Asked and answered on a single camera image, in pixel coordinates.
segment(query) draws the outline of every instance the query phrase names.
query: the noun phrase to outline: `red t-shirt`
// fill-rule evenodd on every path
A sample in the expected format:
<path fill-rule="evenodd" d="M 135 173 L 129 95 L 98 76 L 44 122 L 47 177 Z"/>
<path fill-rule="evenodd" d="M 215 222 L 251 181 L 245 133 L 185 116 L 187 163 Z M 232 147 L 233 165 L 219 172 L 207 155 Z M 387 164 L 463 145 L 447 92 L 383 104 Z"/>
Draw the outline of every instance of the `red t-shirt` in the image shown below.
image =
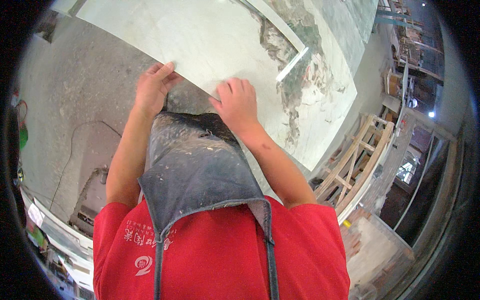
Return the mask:
<path fill-rule="evenodd" d="M 281 299 L 347 299 L 350 279 L 333 208 L 272 205 Z M 95 218 L 98 299 L 152 299 L 155 247 L 145 200 L 110 203 Z M 269 299 L 264 233 L 243 204 L 177 221 L 165 240 L 161 299 Z"/>

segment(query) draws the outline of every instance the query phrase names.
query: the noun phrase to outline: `apron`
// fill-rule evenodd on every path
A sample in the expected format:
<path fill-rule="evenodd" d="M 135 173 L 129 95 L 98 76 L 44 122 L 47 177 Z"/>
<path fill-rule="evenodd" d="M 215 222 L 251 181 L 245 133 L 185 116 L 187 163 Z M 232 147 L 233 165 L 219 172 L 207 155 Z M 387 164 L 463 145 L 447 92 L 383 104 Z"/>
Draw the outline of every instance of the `apron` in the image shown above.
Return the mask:
<path fill-rule="evenodd" d="M 247 204 L 265 233 L 270 299 L 279 299 L 272 209 L 238 141 L 217 114 L 159 113 L 152 125 L 150 169 L 138 182 L 155 232 L 154 297 L 160 299 L 164 241 L 182 217 Z"/>

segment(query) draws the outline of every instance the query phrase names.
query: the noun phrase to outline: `printed logo on shirt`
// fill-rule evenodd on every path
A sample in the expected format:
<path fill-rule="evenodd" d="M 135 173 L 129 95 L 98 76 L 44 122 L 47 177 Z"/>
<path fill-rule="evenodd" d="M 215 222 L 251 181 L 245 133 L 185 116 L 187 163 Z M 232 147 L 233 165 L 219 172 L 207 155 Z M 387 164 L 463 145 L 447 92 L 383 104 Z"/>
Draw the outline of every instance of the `printed logo on shirt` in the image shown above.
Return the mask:
<path fill-rule="evenodd" d="M 153 259 L 150 256 L 140 256 L 135 260 L 135 267 L 139 268 L 135 276 L 141 276 L 148 274 L 150 272 L 150 267 L 152 266 Z"/>
<path fill-rule="evenodd" d="M 177 233 L 177 230 L 170 230 L 167 233 L 165 242 L 163 244 L 163 250 L 168 250 L 168 247 L 173 243 L 172 239 Z M 131 220 L 127 221 L 127 226 L 125 228 L 125 235 L 123 239 L 127 242 L 134 242 L 138 246 L 150 245 L 152 248 L 156 246 L 155 234 L 151 226 L 134 222 Z"/>

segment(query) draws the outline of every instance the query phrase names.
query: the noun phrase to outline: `wooden frame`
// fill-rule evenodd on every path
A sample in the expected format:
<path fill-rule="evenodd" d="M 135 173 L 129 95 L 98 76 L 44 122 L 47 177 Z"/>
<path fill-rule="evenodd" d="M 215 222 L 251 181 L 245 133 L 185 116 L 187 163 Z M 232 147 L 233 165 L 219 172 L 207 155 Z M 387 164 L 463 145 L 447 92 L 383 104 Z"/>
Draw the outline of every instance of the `wooden frame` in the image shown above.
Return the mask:
<path fill-rule="evenodd" d="M 381 125 L 385 126 L 381 132 L 378 132 L 376 122 L 379 122 Z M 339 163 L 334 167 L 333 170 L 326 168 L 325 170 L 329 173 L 322 184 L 315 190 L 315 196 L 321 198 L 324 196 L 325 192 L 331 192 L 336 186 L 343 186 L 338 201 L 336 203 L 336 215 L 338 216 L 352 201 L 355 195 L 359 192 L 362 185 L 365 183 L 367 178 L 373 175 L 373 169 L 377 165 L 377 161 L 380 158 L 380 154 L 385 149 L 385 146 L 390 141 L 392 136 L 394 124 L 392 122 L 387 122 L 375 115 L 369 115 L 367 117 L 362 116 L 360 123 L 360 130 L 357 136 L 351 137 L 353 139 L 352 144 L 345 152 L 345 154 L 340 159 Z M 369 145 L 367 142 L 372 137 L 372 135 L 380 135 L 380 140 L 376 147 Z M 361 152 L 360 147 L 364 148 L 367 151 L 372 152 L 367 165 L 363 169 L 363 172 L 360 174 L 359 178 L 353 183 L 350 183 L 352 178 L 353 170 L 355 167 L 355 161 L 359 152 Z M 350 162 L 348 167 L 348 174 L 345 178 L 339 176 L 340 172 L 344 167 Z"/>

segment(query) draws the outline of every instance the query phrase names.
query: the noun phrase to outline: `concrete floor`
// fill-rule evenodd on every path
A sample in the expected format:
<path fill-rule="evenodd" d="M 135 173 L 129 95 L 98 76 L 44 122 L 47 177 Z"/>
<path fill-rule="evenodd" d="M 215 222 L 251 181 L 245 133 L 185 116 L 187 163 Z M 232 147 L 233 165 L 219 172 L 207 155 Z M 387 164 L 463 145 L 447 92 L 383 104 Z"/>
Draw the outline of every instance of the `concrete floor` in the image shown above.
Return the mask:
<path fill-rule="evenodd" d="M 375 34 L 365 48 L 354 78 L 357 98 L 321 162 L 339 147 L 346 132 L 355 130 L 360 111 L 380 112 L 380 72 L 389 45 Z M 51 207 L 63 221 L 70 218 L 92 171 L 110 165 L 120 140 L 105 124 L 80 124 L 102 120 L 121 134 L 133 105 L 138 76 L 153 62 L 138 49 L 77 18 L 59 21 L 52 44 L 34 38 L 29 45 L 19 74 L 20 95 L 28 104 L 29 130 L 21 162 L 24 184 L 47 207 L 68 161 L 72 133 L 77 128 L 72 157 Z M 170 93 L 168 109 L 203 113 L 210 109 L 207 99 L 202 90 L 183 82 Z M 247 157 L 262 189 L 271 194 L 260 168 L 251 156 Z M 307 178 L 315 175 L 303 171 Z M 104 203 L 101 186 L 95 185 L 95 190 L 95 198 Z"/>

